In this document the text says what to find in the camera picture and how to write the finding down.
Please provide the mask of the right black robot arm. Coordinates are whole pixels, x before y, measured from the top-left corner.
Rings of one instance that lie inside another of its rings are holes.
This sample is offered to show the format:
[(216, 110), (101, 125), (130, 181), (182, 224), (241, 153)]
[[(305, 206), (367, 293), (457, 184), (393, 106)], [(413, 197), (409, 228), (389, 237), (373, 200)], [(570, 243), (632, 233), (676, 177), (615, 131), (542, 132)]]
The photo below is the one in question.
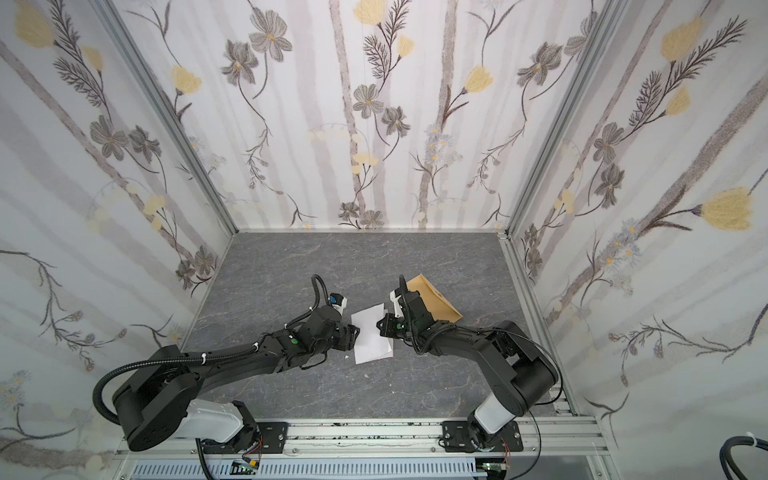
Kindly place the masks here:
[(445, 430), (447, 451), (489, 451), (504, 443), (503, 430), (539, 402), (560, 380), (556, 363), (512, 321), (470, 328), (437, 320), (403, 276), (390, 294), (395, 311), (377, 322), (381, 336), (398, 339), (418, 355), (456, 356), (478, 365), (490, 394), (455, 433)]

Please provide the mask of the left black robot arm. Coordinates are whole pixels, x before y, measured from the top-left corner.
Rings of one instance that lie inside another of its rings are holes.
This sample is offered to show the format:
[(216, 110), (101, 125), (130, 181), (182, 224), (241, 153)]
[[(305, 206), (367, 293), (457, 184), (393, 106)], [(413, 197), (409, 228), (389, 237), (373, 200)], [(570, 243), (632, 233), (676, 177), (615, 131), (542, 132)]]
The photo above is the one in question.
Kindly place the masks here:
[(333, 306), (321, 306), (296, 328), (264, 333), (246, 345), (183, 353), (163, 347), (147, 360), (120, 366), (94, 387), (97, 411), (120, 426), (129, 449), (149, 450), (174, 436), (199, 395), (239, 380), (309, 369), (331, 350), (350, 351), (360, 328)]

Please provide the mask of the white floral letter paper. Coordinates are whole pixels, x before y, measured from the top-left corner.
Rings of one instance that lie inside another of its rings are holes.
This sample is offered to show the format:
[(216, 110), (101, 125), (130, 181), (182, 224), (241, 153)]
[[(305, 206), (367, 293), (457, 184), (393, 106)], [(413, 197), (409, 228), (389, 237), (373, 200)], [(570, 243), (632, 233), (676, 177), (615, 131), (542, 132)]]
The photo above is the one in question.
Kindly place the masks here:
[(353, 348), (357, 365), (393, 357), (393, 340), (381, 336), (376, 326), (384, 317), (384, 304), (374, 305), (351, 315), (351, 323), (360, 330)]

